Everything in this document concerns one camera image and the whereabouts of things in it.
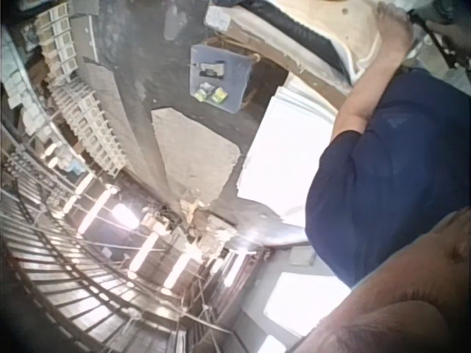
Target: window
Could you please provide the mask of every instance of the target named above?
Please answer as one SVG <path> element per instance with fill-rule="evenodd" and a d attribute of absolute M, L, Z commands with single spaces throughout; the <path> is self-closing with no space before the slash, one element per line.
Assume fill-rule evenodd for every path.
<path fill-rule="evenodd" d="M 337 277 L 283 272 L 264 314 L 295 335 L 307 335 L 350 293 Z"/>
<path fill-rule="evenodd" d="M 67 66 L 68 66 L 69 73 L 75 70 L 77 68 L 77 63 L 75 62 L 75 59 L 72 59 L 69 62 L 67 62 Z"/>
<path fill-rule="evenodd" d="M 57 8 L 57 13 L 58 13 L 59 17 L 64 16 L 67 13 L 67 4 L 59 6 Z"/>
<path fill-rule="evenodd" d="M 269 335 L 257 353 L 285 353 L 286 347 L 275 337 Z"/>
<path fill-rule="evenodd" d="M 65 20 L 62 20 L 60 22 L 60 29 L 61 29 L 61 32 L 64 32 L 66 31 L 67 29 L 70 28 L 70 25 L 68 24 L 68 19 L 66 18 Z"/>

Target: fabric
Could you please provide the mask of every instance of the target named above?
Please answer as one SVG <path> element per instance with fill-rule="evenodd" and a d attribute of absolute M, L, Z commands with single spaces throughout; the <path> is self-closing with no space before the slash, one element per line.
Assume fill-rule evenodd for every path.
<path fill-rule="evenodd" d="M 353 287 L 390 255 L 470 204 L 471 98 L 423 72 L 390 84 L 363 135 L 327 147 L 306 234 Z"/>

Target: fluorescent light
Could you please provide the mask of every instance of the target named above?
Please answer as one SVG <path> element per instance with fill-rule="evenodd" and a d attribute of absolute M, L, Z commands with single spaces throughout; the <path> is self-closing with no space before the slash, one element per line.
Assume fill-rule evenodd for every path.
<path fill-rule="evenodd" d="M 160 235 L 166 235 L 168 233 L 167 226 L 159 221 L 155 222 L 154 226 L 152 227 L 152 230 Z"/>
<path fill-rule="evenodd" d="M 169 309 L 167 309 L 166 307 L 158 307 L 157 310 L 155 311 L 155 313 L 158 315 L 158 316 L 162 316 L 164 318 L 170 318 L 171 316 L 171 311 Z"/>
<path fill-rule="evenodd" d="M 56 166 L 57 162 L 59 162 L 59 158 L 54 157 L 52 158 L 49 163 L 47 164 L 48 167 L 53 168 Z"/>
<path fill-rule="evenodd" d="M 190 261 L 190 256 L 188 254 L 182 254 L 177 263 L 175 263 L 173 269 L 171 270 L 169 276 L 167 277 L 165 283 L 163 283 L 163 287 L 167 289 L 172 289 L 177 282 L 178 277 L 182 274 L 183 270 Z"/>
<path fill-rule="evenodd" d="M 98 200 L 96 200 L 95 204 L 92 206 L 91 210 L 88 211 L 87 215 L 82 221 L 82 224 L 80 224 L 78 230 L 80 234 L 85 233 L 85 230 L 87 230 L 87 228 L 90 226 L 91 222 L 95 219 L 96 215 L 98 215 L 98 212 L 103 208 L 110 196 L 111 193 L 109 190 L 103 191 L 101 196 L 98 198 Z"/>
<path fill-rule="evenodd" d="M 70 212 L 72 209 L 72 206 L 74 205 L 75 201 L 77 200 L 77 197 L 75 195 L 71 196 L 71 198 L 65 203 L 64 208 L 62 209 L 62 212 L 66 215 L 67 213 Z"/>
<path fill-rule="evenodd" d="M 285 353 L 286 347 L 275 337 L 268 335 L 257 353 Z"/>
<path fill-rule="evenodd" d="M 127 277 L 130 278 L 130 279 L 136 279 L 136 278 L 138 278 L 138 275 L 135 274 L 135 272 L 128 271 L 127 272 Z"/>
<path fill-rule="evenodd" d="M 56 143 L 53 143 L 52 145 L 50 145 L 45 151 L 44 151 L 44 155 L 45 156 L 50 156 L 52 152 L 54 152 L 54 150 L 56 149 L 57 147 L 57 144 Z"/>
<path fill-rule="evenodd" d="M 89 173 L 83 180 L 80 182 L 79 186 L 77 186 L 77 189 L 75 189 L 75 193 L 77 195 L 80 195 L 83 193 L 83 191 L 86 189 L 88 184 L 93 180 L 93 174 Z"/>
<path fill-rule="evenodd" d="M 166 296 L 173 296 L 173 295 L 174 295 L 174 294 L 171 292 L 171 290 L 169 290 L 169 289 L 167 289 L 167 288 L 162 288 L 162 289 L 160 290 L 160 292 L 161 292 L 162 294 L 165 294 Z"/>
<path fill-rule="evenodd" d="M 137 272 L 138 269 L 141 267 L 142 263 L 146 259 L 148 253 L 151 251 L 152 247 L 154 246 L 155 242 L 159 238 L 159 234 L 152 232 L 149 237 L 147 237 L 142 247 L 139 249 L 138 253 L 134 257 L 130 264 L 130 271 Z"/>
<path fill-rule="evenodd" d="M 139 219 L 123 204 L 117 204 L 111 213 L 114 218 L 126 228 L 136 229 L 139 227 Z"/>
<path fill-rule="evenodd" d="M 229 274 L 227 274 L 227 277 L 224 279 L 224 285 L 226 287 L 230 287 L 234 283 L 234 279 L 237 276 L 239 270 L 242 267 L 242 264 L 244 263 L 245 260 L 245 254 L 240 254 L 237 256 L 237 259 L 235 259 L 233 267 L 230 268 Z"/>
<path fill-rule="evenodd" d="M 214 261 L 213 265 L 211 266 L 211 274 L 215 274 L 221 268 L 222 264 L 224 263 L 224 259 L 218 257 L 216 261 Z"/>

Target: stack of paper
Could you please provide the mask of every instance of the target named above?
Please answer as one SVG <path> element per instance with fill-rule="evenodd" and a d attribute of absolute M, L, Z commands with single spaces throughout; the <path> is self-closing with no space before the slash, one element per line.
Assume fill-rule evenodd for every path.
<path fill-rule="evenodd" d="M 288 79 L 272 97 L 239 177 L 238 197 L 304 227 L 305 200 L 330 142 L 336 109 L 299 81 Z"/>

